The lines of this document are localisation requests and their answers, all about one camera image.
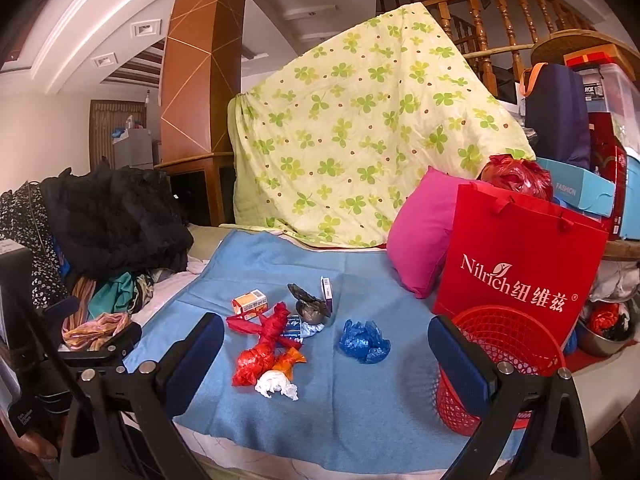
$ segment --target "blue plastic bag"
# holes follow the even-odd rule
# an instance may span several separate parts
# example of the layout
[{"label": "blue plastic bag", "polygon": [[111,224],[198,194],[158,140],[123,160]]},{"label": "blue plastic bag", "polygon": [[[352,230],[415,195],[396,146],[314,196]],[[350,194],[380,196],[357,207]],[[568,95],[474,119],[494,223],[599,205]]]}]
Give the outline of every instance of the blue plastic bag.
[{"label": "blue plastic bag", "polygon": [[380,329],[373,321],[365,324],[348,319],[340,338],[340,350],[367,365],[379,363],[391,350],[391,341],[382,339]]}]

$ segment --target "white cloth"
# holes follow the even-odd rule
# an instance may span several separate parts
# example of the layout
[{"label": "white cloth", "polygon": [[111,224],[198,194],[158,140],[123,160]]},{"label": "white cloth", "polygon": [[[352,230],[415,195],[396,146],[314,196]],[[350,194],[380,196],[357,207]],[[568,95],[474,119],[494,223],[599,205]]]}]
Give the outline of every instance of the white cloth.
[{"label": "white cloth", "polygon": [[610,262],[603,260],[591,286],[591,301],[622,300],[633,294],[640,283],[640,269],[635,262]]},{"label": "white cloth", "polygon": [[131,316],[131,320],[135,321],[140,326],[144,326],[144,324],[149,321],[156,312],[164,307],[164,304],[167,301],[195,280],[208,263],[208,260],[201,261],[189,256],[187,270],[184,272],[176,272],[166,280],[156,283],[154,285],[154,296],[139,312]]},{"label": "white cloth", "polygon": [[263,373],[255,385],[255,391],[271,399],[269,394],[280,392],[291,400],[298,400],[298,387],[287,379],[278,370],[269,370]]}]

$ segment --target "red paper shopping bag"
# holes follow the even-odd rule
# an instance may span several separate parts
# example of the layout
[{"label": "red paper shopping bag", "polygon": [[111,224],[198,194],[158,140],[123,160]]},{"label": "red paper shopping bag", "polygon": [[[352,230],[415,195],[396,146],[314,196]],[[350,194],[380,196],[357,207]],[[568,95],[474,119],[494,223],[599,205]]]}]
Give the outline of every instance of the red paper shopping bag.
[{"label": "red paper shopping bag", "polygon": [[434,313],[483,304],[535,317],[568,338],[596,275],[607,234],[599,222],[532,196],[478,183],[458,187]]}]

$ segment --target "black clothing pile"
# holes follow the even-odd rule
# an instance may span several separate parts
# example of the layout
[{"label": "black clothing pile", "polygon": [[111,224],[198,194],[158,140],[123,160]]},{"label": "black clothing pile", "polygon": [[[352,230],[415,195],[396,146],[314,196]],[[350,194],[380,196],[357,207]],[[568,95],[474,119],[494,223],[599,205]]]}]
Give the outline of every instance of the black clothing pile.
[{"label": "black clothing pile", "polygon": [[47,211],[40,186],[25,182],[15,192],[0,195],[0,240],[11,239],[33,255],[31,297],[35,308],[44,308],[66,298],[59,259],[53,248]]},{"label": "black clothing pile", "polygon": [[51,233],[74,272],[97,281],[166,267],[186,270],[193,244],[187,219],[162,171],[103,161],[40,184]]}]

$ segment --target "orange strap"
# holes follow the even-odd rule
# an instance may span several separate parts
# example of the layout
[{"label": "orange strap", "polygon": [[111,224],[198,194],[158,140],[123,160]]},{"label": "orange strap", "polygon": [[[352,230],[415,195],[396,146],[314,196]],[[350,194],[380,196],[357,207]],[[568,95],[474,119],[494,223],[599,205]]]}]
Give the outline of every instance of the orange strap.
[{"label": "orange strap", "polygon": [[[542,70],[542,67],[545,66],[546,64],[548,63],[536,63],[535,67],[527,68],[522,73],[522,76],[520,77],[520,94],[523,97],[529,97],[531,92],[533,92],[533,87],[536,85],[536,80],[540,75],[540,71]],[[524,76],[527,72],[531,72],[531,77],[529,77],[529,88],[527,88],[524,84],[524,79],[525,79]]]}]

